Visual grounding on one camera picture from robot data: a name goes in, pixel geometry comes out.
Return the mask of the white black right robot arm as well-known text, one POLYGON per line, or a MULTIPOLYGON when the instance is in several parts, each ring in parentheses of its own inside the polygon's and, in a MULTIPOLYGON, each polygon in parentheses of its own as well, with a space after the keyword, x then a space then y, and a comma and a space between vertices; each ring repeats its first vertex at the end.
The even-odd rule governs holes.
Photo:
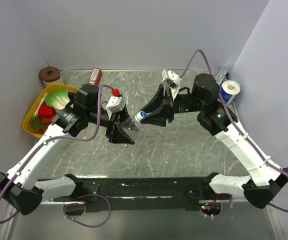
POLYGON ((179 82, 173 72, 164 76, 154 97, 135 119, 141 124, 165 127, 175 114, 197 112, 199 124, 221 141, 248 172, 248 176, 208 175, 202 182, 203 196, 211 200, 219 194, 230 194, 245 197, 257 208, 265 208, 288 182, 288 168, 273 163, 249 136, 240 133, 243 126, 219 101, 220 86, 212 75, 198 74, 186 94, 181 93, 179 82))

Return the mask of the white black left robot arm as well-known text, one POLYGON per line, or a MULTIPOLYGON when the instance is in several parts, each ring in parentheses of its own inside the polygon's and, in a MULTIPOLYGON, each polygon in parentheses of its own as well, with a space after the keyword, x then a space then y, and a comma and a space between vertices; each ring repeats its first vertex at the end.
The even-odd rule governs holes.
POLYGON ((83 195, 83 182, 72 174, 39 181, 55 155, 70 141, 89 142, 100 127, 106 128, 109 143, 134 145, 121 124, 129 118, 126 102, 118 89, 109 85, 83 85, 52 119, 43 137, 7 173, 0 172, 0 200, 6 200, 17 213, 28 215, 40 203, 67 196, 72 201, 83 195))

